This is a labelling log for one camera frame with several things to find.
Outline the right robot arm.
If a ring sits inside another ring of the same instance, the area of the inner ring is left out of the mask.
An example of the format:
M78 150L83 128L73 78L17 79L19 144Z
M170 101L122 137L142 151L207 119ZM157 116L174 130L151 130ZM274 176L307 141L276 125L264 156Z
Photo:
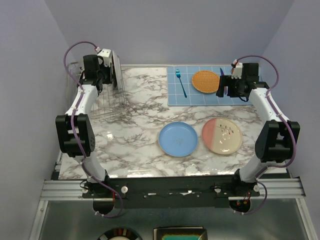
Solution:
M230 75L221 75L216 96L239 98L251 102L264 125L255 141L255 154L232 177L230 191L241 196L257 183L268 168L286 168L294 160L300 125L289 120L275 103L271 87L259 80L258 63L231 64Z

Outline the light blue plate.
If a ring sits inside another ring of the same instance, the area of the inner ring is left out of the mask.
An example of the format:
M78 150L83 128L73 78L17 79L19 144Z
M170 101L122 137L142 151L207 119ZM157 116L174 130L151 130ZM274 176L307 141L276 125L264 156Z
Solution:
M185 122L175 121L166 124L158 134L161 149L172 157L186 157L198 146L196 130Z

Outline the pink and cream plate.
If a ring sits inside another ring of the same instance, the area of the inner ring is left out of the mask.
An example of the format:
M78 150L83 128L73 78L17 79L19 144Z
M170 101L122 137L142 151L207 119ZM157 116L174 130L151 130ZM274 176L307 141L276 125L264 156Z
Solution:
M243 142L243 134L236 123L228 118L216 117L208 120L201 132L205 146L218 155L237 152Z

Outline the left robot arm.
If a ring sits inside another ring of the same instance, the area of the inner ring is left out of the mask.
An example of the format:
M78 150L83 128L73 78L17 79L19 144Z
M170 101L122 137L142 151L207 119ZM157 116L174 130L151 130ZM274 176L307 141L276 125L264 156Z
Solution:
M110 194L111 185L105 181L107 172L94 153L96 138L89 117L103 83L111 77L110 68L99 63L101 59L94 54L83 57L76 97L67 112L56 117L55 125L61 152L79 163L87 181L94 184L93 191L104 198Z

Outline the wire dish rack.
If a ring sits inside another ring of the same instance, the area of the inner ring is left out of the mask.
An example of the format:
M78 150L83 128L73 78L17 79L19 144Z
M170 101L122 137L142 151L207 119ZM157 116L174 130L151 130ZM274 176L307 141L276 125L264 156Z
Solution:
M78 81L84 70L82 62L72 62L67 65L68 70ZM66 115L71 116L87 114L91 123L113 121L126 114L127 101L125 96L125 86L122 81L122 90L113 89L113 84L104 84L102 92L98 92L93 85L76 85L75 98L66 111Z

